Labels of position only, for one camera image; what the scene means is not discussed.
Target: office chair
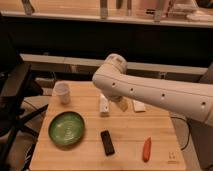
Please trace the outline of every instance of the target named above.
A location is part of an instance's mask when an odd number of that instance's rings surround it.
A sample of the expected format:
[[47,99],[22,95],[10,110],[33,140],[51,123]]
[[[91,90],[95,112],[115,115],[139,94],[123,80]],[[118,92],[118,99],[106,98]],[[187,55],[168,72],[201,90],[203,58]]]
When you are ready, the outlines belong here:
[[45,111],[47,105],[21,117],[24,113],[21,104],[25,97],[42,93],[41,87],[35,82],[30,65],[22,60],[12,46],[0,13],[0,137],[9,132],[6,143],[0,150],[1,171],[9,170],[9,165],[5,162],[19,131],[38,137],[38,133],[25,123]]

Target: white cup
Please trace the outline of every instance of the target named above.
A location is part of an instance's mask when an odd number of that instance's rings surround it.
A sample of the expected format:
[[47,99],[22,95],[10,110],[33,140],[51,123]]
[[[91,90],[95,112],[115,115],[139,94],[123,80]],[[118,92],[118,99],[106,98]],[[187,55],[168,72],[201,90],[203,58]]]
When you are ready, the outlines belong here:
[[62,104],[67,104],[70,102],[70,88],[65,82],[57,82],[55,84],[54,90],[56,95],[58,95]]

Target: carrot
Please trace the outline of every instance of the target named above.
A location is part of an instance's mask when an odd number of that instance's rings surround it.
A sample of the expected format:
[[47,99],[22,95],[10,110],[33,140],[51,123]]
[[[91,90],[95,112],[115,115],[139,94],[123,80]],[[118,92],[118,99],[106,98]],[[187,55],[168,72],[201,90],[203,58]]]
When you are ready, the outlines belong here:
[[150,155],[151,155],[151,146],[152,146],[152,141],[151,137],[149,137],[145,142],[143,146],[143,161],[148,162]]

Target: remote control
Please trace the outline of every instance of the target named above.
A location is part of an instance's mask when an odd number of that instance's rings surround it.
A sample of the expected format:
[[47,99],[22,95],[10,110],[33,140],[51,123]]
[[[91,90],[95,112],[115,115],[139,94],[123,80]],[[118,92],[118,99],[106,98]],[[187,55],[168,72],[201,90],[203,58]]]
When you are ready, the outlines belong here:
[[105,130],[103,132],[101,132],[101,139],[104,145],[104,150],[105,150],[105,154],[108,155],[112,155],[115,153],[112,141],[111,141],[111,137],[109,134],[109,131]]

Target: wooden table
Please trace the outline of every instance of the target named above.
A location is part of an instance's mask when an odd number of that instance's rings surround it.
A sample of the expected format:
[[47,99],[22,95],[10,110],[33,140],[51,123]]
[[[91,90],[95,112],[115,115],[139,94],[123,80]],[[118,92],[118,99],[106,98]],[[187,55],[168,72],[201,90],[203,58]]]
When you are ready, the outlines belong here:
[[[91,82],[67,82],[71,102],[62,105],[53,93],[40,131],[30,165],[31,171],[46,170],[152,170],[183,171],[184,159],[169,113],[146,105],[147,111],[135,113],[132,101],[122,112],[110,102],[109,117],[100,117],[100,91]],[[85,120],[86,131],[82,141],[73,148],[56,147],[48,137],[51,120],[63,111],[76,111]],[[100,132],[109,130],[115,154],[106,157]],[[152,138],[150,161],[142,161],[144,141]]]

